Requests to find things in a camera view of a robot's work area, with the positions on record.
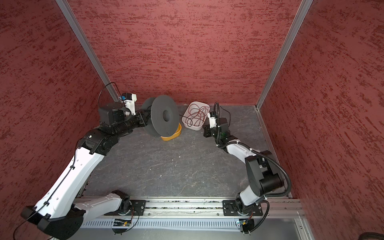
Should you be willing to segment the white plastic tray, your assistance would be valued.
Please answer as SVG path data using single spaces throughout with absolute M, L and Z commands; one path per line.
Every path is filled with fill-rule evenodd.
M 202 129 L 211 107 L 208 104 L 194 101 L 189 104 L 182 115 L 182 122 L 187 129 L 199 131 Z

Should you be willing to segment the aluminium corner post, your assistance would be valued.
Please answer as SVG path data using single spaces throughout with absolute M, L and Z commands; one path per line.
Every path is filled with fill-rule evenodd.
M 83 47 L 85 53 L 87 54 L 89 60 L 91 61 L 93 67 L 95 68 L 96 72 L 98 73 L 100 79 L 102 80 L 103 84 L 105 85 L 105 88 L 108 90 L 111 98 L 114 101 L 119 101 L 119 94 L 113 84 L 111 83 L 106 71 L 104 70 L 100 60 L 98 59 L 95 51 L 93 50 L 89 40 L 86 37 L 86 34 L 84 33 L 80 23 L 75 17 L 75 14 L 73 10 L 71 9 L 68 1 L 65 0 L 56 0 L 56 3 L 58 4 L 61 12 L 63 13 L 64 17 L 66 18 L 67 22 L 69 23 L 72 31 L 76 35 L 77 39 L 79 40 L 81 46 Z
M 301 25 L 303 24 L 303 21 L 313 3 L 313 0 L 302 0 L 301 4 L 299 5 L 298 11 L 293 19 L 293 22 L 290 26 L 290 29 L 286 35 L 286 38 L 283 42 L 283 45 L 279 51 L 279 54 L 277 56 L 277 59 L 273 65 L 273 68 L 270 72 L 270 75 L 266 81 L 266 84 L 263 88 L 263 91 L 258 99 L 258 102 L 256 104 L 256 111 L 260 112 L 262 105 L 264 101 L 267 98 L 267 95 L 275 81 L 276 76 L 278 75 L 280 68 L 283 65 L 283 62 L 290 51 L 290 48 L 297 36 L 297 33 L 300 30 Z

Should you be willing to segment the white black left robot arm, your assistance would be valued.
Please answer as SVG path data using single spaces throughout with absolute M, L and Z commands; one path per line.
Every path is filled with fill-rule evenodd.
M 129 195 L 122 191 L 116 190 L 83 204 L 74 204 L 74 200 L 90 174 L 119 139 L 135 128 L 147 126 L 150 118 L 150 111 L 142 110 L 120 122 L 101 123 L 89 131 L 77 142 L 73 158 L 51 189 L 34 206 L 24 207 L 21 217 L 44 234 L 59 240 L 69 239 L 83 223 L 104 214 L 116 212 L 132 218 L 135 209 Z

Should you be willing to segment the aluminium corner post right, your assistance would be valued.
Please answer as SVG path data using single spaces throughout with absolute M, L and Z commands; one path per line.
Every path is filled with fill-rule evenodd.
M 297 36 L 297 33 L 300 30 L 301 25 L 303 24 L 303 21 L 313 3 L 313 0 L 302 0 L 301 4 L 299 5 L 298 11 L 293 19 L 293 22 L 290 26 L 290 29 L 286 35 L 286 38 L 283 42 L 283 45 L 279 51 L 279 54 L 277 56 L 277 59 L 273 65 L 273 68 L 270 72 L 270 75 L 266 81 L 266 84 L 263 88 L 263 91 L 258 99 L 258 102 L 256 104 L 256 111 L 260 112 L 262 105 L 264 101 L 267 98 L 267 95 L 275 81 L 276 76 L 278 75 L 280 68 L 283 65 L 283 62 L 290 51 L 290 48 Z

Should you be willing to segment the yellow plastic tray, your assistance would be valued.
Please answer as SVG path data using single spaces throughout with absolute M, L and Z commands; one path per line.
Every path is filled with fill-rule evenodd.
M 176 132 L 172 136 L 170 136 L 170 137 L 161 137 L 161 139 L 163 141 L 165 141 L 165 142 L 173 140 L 173 139 L 177 138 L 181 134 L 181 131 L 182 131 L 182 125 L 179 123 Z

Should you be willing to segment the aluminium corner post left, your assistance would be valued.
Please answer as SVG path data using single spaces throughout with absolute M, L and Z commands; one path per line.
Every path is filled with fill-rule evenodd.
M 79 40 L 81 46 L 83 47 L 85 53 L 87 54 L 89 60 L 91 61 L 93 67 L 95 68 L 96 72 L 98 73 L 100 79 L 102 80 L 103 84 L 105 85 L 105 88 L 108 90 L 111 98 L 114 101 L 119 101 L 119 94 L 113 84 L 111 83 L 106 71 L 104 70 L 100 60 L 98 59 L 95 51 L 93 50 L 89 40 L 86 37 L 86 34 L 84 33 L 80 23 L 75 17 L 75 14 L 73 10 L 71 9 L 68 1 L 65 0 L 56 0 L 56 3 L 58 4 L 61 12 L 63 13 L 64 17 L 66 18 L 67 22 L 69 23 L 72 31 L 76 35 L 77 39 Z

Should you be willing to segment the left small circuit board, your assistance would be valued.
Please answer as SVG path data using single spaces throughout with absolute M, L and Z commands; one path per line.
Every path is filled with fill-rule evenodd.
M 131 228 L 132 220 L 115 219 L 112 224 L 112 231 L 115 235 L 122 235 Z

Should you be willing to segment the grey perforated cable spool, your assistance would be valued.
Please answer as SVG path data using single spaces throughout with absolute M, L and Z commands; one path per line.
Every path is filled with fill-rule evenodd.
M 177 131 L 179 112 L 171 97 L 161 95 L 156 98 L 148 98 L 142 104 L 141 110 L 148 110 L 151 115 L 148 125 L 144 127 L 149 135 L 153 137 L 170 137 Z

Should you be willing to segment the right small circuit board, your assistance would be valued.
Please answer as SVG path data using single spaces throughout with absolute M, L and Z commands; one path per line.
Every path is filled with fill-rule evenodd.
M 255 221 L 253 219 L 240 219 L 238 221 L 238 227 L 241 233 L 249 235 L 255 227 Z

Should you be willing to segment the small circuit board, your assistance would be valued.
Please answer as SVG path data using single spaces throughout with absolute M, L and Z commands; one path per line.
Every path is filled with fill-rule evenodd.
M 122 235 L 131 228 L 132 220 L 115 219 L 112 224 L 112 231 L 115 235 Z
M 253 219 L 240 219 L 238 221 L 238 227 L 241 233 L 249 235 L 255 227 L 255 221 Z

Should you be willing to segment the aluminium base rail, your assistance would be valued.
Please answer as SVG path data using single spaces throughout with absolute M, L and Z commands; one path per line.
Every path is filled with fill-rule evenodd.
M 160 198 L 131 197 L 131 201 L 145 201 L 142 217 L 144 218 L 244 218 L 248 216 L 225 216 L 223 201 L 230 198 Z M 267 216 L 275 219 L 305 218 L 301 201 L 289 198 L 270 198 L 270 210 Z M 261 206 L 263 214 L 267 206 Z

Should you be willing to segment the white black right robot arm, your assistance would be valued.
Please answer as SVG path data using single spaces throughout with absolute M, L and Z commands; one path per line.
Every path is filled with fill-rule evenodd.
M 285 185 L 279 168 L 268 160 L 272 153 L 254 150 L 231 135 L 227 119 L 209 117 L 209 123 L 203 129 L 204 137 L 214 138 L 218 148 L 246 166 L 248 186 L 237 195 L 234 206 L 239 214 L 248 214 L 267 194 Z

